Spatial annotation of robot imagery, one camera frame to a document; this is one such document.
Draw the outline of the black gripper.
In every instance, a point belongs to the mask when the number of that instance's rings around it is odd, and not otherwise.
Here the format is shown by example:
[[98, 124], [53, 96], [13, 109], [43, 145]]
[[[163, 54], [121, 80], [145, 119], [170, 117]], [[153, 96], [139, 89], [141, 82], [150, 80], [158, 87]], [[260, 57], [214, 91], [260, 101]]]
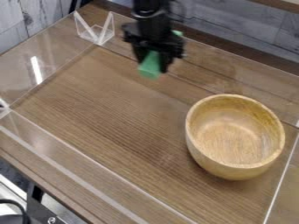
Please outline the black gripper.
[[[131, 44], [135, 57], [139, 63], [143, 62], [149, 54], [147, 45], [158, 43], [171, 36], [173, 30], [169, 29], [162, 32], [161, 28], [146, 28], [142, 30], [138, 23], [122, 24], [122, 31], [125, 33], [125, 41]], [[174, 57], [169, 52], [159, 52], [159, 65], [163, 74], [169, 71], [169, 66], [174, 63]]]

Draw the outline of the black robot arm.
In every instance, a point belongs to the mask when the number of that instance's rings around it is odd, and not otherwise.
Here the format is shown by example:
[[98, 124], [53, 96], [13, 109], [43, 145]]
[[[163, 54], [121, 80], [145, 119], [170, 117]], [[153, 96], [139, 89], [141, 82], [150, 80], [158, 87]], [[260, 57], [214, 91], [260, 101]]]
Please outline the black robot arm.
[[134, 0], [131, 23], [122, 24], [125, 41], [131, 44], [139, 73], [149, 78], [166, 74], [174, 59], [185, 55], [183, 34], [174, 30], [171, 2]]

